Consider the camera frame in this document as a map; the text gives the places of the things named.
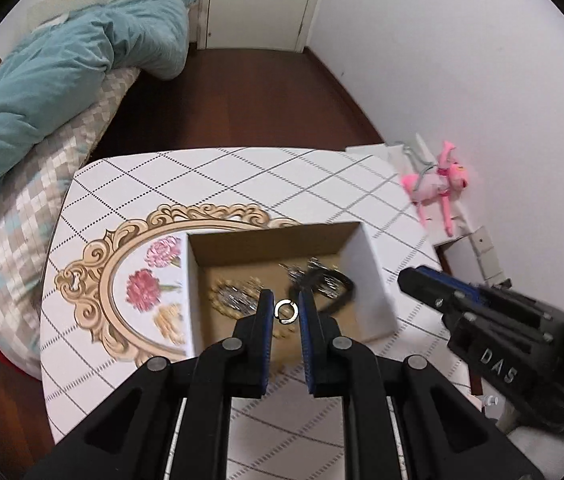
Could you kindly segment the wall power strip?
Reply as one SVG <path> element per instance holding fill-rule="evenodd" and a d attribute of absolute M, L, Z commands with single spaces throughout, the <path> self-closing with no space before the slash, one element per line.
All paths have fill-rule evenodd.
<path fill-rule="evenodd" d="M 483 281 L 488 285 L 502 284 L 507 280 L 490 234 L 485 226 L 469 235 Z"/>

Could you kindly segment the white door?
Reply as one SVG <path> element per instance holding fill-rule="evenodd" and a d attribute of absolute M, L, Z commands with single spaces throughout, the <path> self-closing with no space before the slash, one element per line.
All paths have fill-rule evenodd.
<path fill-rule="evenodd" d="M 201 0 L 198 45 L 203 49 L 299 52 L 318 0 Z"/>

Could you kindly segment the checkered bed mattress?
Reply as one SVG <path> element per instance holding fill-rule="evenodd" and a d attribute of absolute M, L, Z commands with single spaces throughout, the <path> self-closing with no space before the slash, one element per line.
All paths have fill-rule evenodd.
<path fill-rule="evenodd" d="M 140 75 L 119 68 L 96 100 L 36 144 L 0 190 L 0 359 L 39 379 L 44 272 L 70 183 L 84 166 Z"/>

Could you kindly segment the black smart watch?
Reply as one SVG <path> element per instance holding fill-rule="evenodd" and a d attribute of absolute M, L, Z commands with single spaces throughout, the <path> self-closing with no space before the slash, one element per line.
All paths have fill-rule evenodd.
<path fill-rule="evenodd" d="M 335 268 L 318 263 L 309 264 L 306 269 L 289 268 L 287 273 L 291 280 L 287 296 L 291 301 L 298 300 L 302 289 L 310 288 L 311 292 L 317 292 L 329 300 L 321 307 L 321 311 L 327 315 L 335 315 L 353 299 L 355 283 Z"/>

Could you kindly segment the teal duvet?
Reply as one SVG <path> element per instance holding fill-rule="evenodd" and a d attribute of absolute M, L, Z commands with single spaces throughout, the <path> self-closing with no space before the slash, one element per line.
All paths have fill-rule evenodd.
<path fill-rule="evenodd" d="M 183 70 L 194 0 L 116 0 L 29 35 L 0 64 L 0 188 L 38 143 L 96 100 L 107 73 Z"/>

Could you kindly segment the pink panther plush toy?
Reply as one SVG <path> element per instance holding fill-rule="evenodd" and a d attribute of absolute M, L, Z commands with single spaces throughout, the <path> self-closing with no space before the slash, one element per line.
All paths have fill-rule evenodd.
<path fill-rule="evenodd" d="M 454 150 L 452 142 L 444 141 L 437 162 L 431 162 L 419 174 L 406 174 L 401 178 L 402 188 L 408 193 L 423 226 L 426 226 L 424 205 L 431 202 L 440 204 L 444 232 L 448 236 L 454 234 L 451 196 L 468 187 L 467 170 L 454 158 Z"/>

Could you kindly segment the white cardboard box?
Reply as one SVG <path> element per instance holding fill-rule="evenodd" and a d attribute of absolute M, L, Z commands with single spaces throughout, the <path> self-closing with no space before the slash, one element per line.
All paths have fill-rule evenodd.
<path fill-rule="evenodd" d="M 304 268 L 312 258 L 355 283 L 352 301 L 335 314 L 343 334 L 372 342 L 398 329 L 396 301 L 386 284 L 370 230 L 360 222 L 191 232 L 184 247 L 192 356 L 230 336 L 234 327 L 234 318 L 212 307 L 213 286 L 230 281 L 245 288 L 248 281 L 257 280 L 280 301 L 287 298 L 291 284 L 287 270 L 291 266 Z"/>

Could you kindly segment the white patterned tablecloth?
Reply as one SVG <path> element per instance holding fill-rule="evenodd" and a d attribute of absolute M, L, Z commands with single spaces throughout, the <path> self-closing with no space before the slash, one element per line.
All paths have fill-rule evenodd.
<path fill-rule="evenodd" d="M 203 148 L 129 155 L 77 172 L 43 282 L 41 375 L 61 439 L 153 356 L 181 361 L 229 337 L 261 289 L 286 300 L 311 260 L 355 285 L 341 333 L 401 361 L 418 354 L 468 393 L 440 316 L 405 296 L 437 268 L 400 183 L 370 153 Z"/>

